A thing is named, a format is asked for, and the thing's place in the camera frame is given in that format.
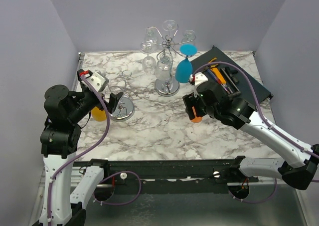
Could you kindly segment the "orange plastic goblet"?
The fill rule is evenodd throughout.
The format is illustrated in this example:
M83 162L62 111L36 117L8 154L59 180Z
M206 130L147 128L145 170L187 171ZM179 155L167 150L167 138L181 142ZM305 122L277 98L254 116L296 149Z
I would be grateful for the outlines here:
M192 107L192 111L193 111L193 114L194 114L194 118L191 119L191 122L193 122L193 123L201 122L202 121L202 117L201 116L197 116L196 109L195 109L194 106Z

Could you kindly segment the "yellow plastic goblet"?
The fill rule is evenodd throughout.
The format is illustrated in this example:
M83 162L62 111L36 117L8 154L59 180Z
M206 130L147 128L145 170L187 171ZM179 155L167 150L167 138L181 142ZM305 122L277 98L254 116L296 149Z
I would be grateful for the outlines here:
M105 111L100 110L98 107L94 107L91 110L91 116L97 122L103 122L103 121L106 121L107 119Z

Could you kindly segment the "blue plastic goblet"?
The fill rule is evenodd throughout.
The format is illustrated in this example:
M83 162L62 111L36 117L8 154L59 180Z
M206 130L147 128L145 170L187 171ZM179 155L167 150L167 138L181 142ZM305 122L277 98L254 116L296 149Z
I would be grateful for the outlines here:
M184 60L177 65L175 79L179 83L187 83L193 71L192 64L188 58L197 53L197 48L192 44L183 44L180 47L180 53L184 56Z

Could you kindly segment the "tall chrome glass rack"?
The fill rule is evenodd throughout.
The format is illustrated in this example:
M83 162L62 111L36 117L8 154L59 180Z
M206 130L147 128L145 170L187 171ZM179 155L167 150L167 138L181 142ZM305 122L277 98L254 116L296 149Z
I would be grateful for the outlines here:
M179 84L186 83L192 74L189 58L197 54L194 45L196 36L194 31L187 30L183 34L181 42L174 42L179 30L175 20L166 20L162 24L163 35L155 26L149 26L145 31L144 41L140 44L141 53L145 54L142 66L145 70L154 71L155 90L165 97L173 96L179 91ZM180 62L180 69L177 71L177 78L172 75L174 57L180 55L183 60Z

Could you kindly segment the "clear wine glass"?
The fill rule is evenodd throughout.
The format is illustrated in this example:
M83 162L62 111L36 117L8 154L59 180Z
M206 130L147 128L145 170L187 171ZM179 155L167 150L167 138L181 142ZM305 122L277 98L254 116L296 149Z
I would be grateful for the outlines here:
M183 33L183 39L181 40L182 44L191 44L195 45L196 35L193 30L186 30Z
M149 41L143 41L140 45L140 51L145 55L142 60L144 72L149 75L154 75L156 61L151 54L155 52L155 45Z
M145 41L155 44L158 42L157 31L152 27L147 27L145 30Z
M161 53L155 68L155 76L160 81L170 78L172 69L172 55L169 53Z

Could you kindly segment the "clear wine glass front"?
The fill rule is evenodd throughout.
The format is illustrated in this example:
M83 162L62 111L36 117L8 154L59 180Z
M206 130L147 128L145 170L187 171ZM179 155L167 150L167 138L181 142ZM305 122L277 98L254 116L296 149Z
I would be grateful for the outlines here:
M145 55L142 60L144 72L149 75L154 75L156 61L151 54L155 52L155 45L149 41L143 41L140 45L140 51Z

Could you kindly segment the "tall clear flute glass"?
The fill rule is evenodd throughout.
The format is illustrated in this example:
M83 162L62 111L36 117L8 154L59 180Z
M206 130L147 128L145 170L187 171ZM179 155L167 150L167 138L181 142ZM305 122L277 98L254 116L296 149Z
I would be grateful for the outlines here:
M175 20L171 20L171 19L165 20L162 23L162 27L163 27L164 31L168 32L168 35L171 38L175 37L175 35L178 32L178 28L179 28L177 22Z

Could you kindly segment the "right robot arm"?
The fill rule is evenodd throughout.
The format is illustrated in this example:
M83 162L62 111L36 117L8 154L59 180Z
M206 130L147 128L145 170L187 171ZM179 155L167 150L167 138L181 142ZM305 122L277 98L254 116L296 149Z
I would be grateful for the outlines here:
M243 131L275 151L270 159L237 157L229 170L230 178L240 182L246 177L281 179L289 186L306 190L319 164L319 147L305 143L272 123L253 104L243 98L231 99L221 86L203 82L183 96L190 120L208 115L226 126Z

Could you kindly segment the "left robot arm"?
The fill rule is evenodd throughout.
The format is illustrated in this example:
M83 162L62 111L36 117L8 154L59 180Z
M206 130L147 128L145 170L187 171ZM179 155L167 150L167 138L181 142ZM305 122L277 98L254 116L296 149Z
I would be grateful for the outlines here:
M67 86L54 85L47 89L44 109L47 118L40 136L41 153L45 167L43 206L36 226L82 226L86 219L87 204L97 185L106 183L111 176L108 160L92 159L85 175L71 190L73 163L81 135L79 122L97 107L109 115L113 113L123 93L111 93L103 99L109 84L100 72L77 71L80 92Z

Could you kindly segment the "blue red screwdriver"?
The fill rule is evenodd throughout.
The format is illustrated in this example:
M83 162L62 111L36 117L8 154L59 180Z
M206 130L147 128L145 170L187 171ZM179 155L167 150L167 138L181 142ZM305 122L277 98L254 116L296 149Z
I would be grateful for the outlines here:
M222 84L222 82L220 81L220 79L213 73L213 71L211 69L208 69L207 72L210 74L210 76L220 85Z

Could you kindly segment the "yellow utility knife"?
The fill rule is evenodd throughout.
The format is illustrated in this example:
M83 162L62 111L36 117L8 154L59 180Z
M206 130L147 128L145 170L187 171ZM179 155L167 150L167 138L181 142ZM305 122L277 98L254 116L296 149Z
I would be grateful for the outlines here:
M212 71L216 75L216 77L219 79L221 84L227 83L227 81L225 80L225 78L223 77L223 75L221 74L221 72L219 71L217 67L213 68Z

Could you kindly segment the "black metal tool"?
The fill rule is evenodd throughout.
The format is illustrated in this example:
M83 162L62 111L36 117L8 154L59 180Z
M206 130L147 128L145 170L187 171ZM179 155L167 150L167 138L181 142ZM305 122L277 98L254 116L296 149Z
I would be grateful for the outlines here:
M236 69L231 69L229 66L226 66L224 69L230 78L233 78L235 76L235 74L238 73L238 71Z

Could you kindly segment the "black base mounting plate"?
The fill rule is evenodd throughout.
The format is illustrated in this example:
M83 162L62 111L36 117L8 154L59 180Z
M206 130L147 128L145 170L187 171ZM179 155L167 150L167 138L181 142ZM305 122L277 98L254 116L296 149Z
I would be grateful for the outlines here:
M155 160L155 161L109 161L108 175L125 171L122 180L115 176L100 184L95 192L98 197L111 192L116 195L140 194L195 194L228 193L228 183L257 182L239 171L242 156L236 159L215 160Z

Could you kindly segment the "aluminium rail frame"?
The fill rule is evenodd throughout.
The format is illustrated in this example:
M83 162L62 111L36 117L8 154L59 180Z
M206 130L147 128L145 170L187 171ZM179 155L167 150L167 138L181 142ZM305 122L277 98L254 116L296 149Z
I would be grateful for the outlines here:
M201 181L219 175L225 183L247 182L254 177L283 180L287 185L305 190L317 171L318 156L314 146L291 136L262 113L258 102L249 103L239 93L229 94L217 79L209 80L206 73L212 62L193 68L188 59L177 66L182 72L180 83L190 83L193 92L183 97L185 110L190 120L209 116L222 124L241 130L278 153L277 158L259 159L236 157L227 165L213 165L208 171L208 162L200 160L203 167L197 173L190 161L138 161L136 163L90 160L84 177L74 191L70 191L72 168L78 158L77 144L81 134L79 121L95 107L110 115L123 97L122 93L111 94L105 101L103 92L108 85L104 74L90 70L78 70L81 92L69 91L64 85L50 87L45 93L44 109L47 112L45 128L41 134L41 152L45 165L45 195L39 226L82 226L85 223L86 207L96 187L116 176L127 174L124 184L131 188L134 182L144 179L169 181L179 177L196 177Z

